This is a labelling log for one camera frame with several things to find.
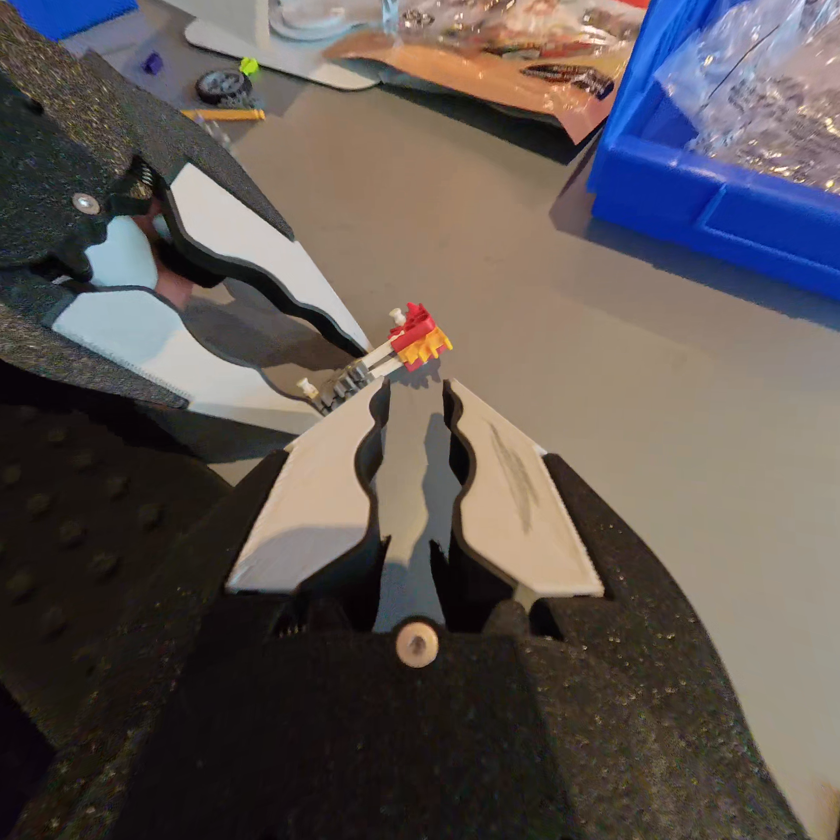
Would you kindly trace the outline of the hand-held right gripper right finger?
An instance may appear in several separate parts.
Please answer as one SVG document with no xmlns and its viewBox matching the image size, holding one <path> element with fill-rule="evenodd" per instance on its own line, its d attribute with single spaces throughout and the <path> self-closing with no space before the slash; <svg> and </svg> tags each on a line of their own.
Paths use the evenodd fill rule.
<svg viewBox="0 0 840 840">
<path fill-rule="evenodd" d="M 444 419 L 461 485 L 450 549 L 534 601 L 603 597 L 545 462 L 548 451 L 458 380 L 444 382 Z"/>
</svg>

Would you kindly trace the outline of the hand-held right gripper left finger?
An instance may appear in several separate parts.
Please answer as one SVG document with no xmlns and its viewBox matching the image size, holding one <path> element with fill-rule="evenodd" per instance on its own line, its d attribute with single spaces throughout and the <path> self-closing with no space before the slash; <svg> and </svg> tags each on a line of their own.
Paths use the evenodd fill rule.
<svg viewBox="0 0 840 840">
<path fill-rule="evenodd" d="M 367 385 L 286 447 L 227 592 L 325 592 L 371 573 L 380 546 L 373 481 L 390 398 L 388 381 Z"/>
</svg>

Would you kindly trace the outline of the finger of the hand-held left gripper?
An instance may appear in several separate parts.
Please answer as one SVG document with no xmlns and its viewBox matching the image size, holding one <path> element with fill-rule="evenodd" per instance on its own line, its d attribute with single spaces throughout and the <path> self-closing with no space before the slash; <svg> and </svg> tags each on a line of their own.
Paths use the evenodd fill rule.
<svg viewBox="0 0 840 840">
<path fill-rule="evenodd" d="M 354 358 L 372 350 L 362 327 L 301 243 L 194 163 L 185 163 L 166 187 L 162 208 L 174 248 L 204 274 L 249 285 Z"/>
<path fill-rule="evenodd" d="M 275 390 L 255 368 L 204 347 L 181 315 L 152 291 L 100 290 L 78 295 L 53 330 L 144 379 L 182 396 L 209 417 L 318 417 L 304 400 Z"/>
</svg>

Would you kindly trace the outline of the blue plastic container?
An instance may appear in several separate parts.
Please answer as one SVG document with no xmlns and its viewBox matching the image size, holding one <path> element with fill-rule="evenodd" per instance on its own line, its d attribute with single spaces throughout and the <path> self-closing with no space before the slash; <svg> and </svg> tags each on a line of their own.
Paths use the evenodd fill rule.
<svg viewBox="0 0 840 840">
<path fill-rule="evenodd" d="M 136 1 L 6 1 L 27 26 L 58 41 L 139 10 Z"/>
</svg>

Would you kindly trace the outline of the grey red yellow toy assembly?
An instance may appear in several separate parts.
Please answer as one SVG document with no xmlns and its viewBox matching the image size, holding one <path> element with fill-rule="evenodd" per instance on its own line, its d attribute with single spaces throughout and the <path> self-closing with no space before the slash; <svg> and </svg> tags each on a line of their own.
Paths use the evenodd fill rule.
<svg viewBox="0 0 840 840">
<path fill-rule="evenodd" d="M 391 310 L 390 317 L 393 326 L 386 341 L 317 386 L 319 400 L 312 402 L 303 394 L 321 415 L 331 413 L 378 380 L 399 371 L 417 371 L 452 350 L 448 336 L 422 304 L 409 302 L 405 310 Z"/>
</svg>

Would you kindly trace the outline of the person's left hand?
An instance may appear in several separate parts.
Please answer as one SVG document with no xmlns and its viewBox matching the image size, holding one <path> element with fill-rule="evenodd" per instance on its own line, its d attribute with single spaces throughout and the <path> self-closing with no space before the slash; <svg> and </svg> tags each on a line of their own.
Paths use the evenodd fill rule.
<svg viewBox="0 0 840 840">
<path fill-rule="evenodd" d="M 157 281 L 154 291 L 157 295 L 171 303 L 171 305 L 183 311 L 193 295 L 195 284 L 186 277 L 165 267 L 163 264 L 157 266 Z"/>
</svg>

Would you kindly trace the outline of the toy wheel with grey hub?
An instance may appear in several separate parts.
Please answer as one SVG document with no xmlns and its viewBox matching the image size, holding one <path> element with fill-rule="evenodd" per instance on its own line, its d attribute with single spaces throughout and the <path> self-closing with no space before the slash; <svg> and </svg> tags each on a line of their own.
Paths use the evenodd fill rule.
<svg viewBox="0 0 840 840">
<path fill-rule="evenodd" d="M 253 85 L 243 71 L 227 68 L 208 71 L 196 80 L 194 90 L 198 99 L 211 107 L 243 108 L 251 99 Z"/>
</svg>

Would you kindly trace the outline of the instruction sheet on white stand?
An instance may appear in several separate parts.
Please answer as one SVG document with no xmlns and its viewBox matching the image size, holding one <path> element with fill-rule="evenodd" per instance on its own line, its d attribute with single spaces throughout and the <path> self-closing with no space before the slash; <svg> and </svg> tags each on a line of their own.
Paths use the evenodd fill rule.
<svg viewBox="0 0 840 840">
<path fill-rule="evenodd" d="M 192 46 L 339 91 L 365 91 L 381 82 L 378 69 L 326 52 L 352 29 L 342 2 L 171 1 L 192 17 L 185 38 Z"/>
</svg>

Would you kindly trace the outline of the toy parts bag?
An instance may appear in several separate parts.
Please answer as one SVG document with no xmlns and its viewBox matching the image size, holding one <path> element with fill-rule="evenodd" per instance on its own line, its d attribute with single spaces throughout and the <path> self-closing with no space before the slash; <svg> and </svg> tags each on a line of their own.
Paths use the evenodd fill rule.
<svg viewBox="0 0 840 840">
<path fill-rule="evenodd" d="M 548 118 L 575 143 L 610 114 L 643 1 L 400 2 L 395 24 L 348 34 L 332 60 L 367 60 L 504 109 Z"/>
</svg>

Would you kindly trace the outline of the blue plastic bin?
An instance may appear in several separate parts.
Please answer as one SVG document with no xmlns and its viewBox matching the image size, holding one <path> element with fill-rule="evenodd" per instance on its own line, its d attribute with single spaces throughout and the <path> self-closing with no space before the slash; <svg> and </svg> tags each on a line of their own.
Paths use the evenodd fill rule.
<svg viewBox="0 0 840 840">
<path fill-rule="evenodd" d="M 839 298 L 838 197 L 688 151 L 655 72 L 717 2 L 652 2 L 595 154 L 594 217 Z"/>
</svg>

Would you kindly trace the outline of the clear plastic bag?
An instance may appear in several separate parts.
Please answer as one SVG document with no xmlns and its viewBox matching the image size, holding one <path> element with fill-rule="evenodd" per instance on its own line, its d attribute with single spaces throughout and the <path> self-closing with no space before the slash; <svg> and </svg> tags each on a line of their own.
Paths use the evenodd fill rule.
<svg viewBox="0 0 840 840">
<path fill-rule="evenodd" d="M 838 8 L 717 2 L 655 74 L 696 133 L 688 149 L 838 195 Z"/>
</svg>

